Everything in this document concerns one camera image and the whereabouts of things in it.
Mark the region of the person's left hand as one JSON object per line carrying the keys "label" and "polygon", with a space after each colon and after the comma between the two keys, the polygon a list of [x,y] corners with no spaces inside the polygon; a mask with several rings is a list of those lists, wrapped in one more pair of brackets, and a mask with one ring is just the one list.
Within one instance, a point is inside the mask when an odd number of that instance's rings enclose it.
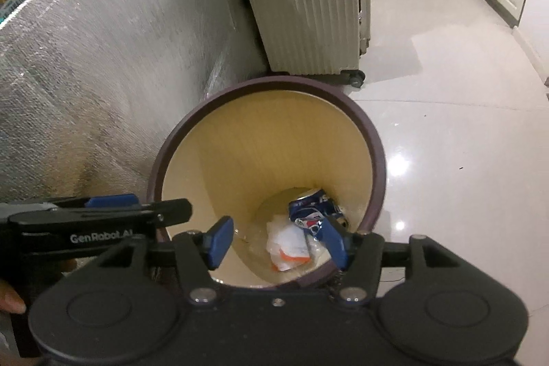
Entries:
{"label": "person's left hand", "polygon": [[8,314],[24,314],[26,311],[23,299],[5,282],[0,282],[0,310]]}

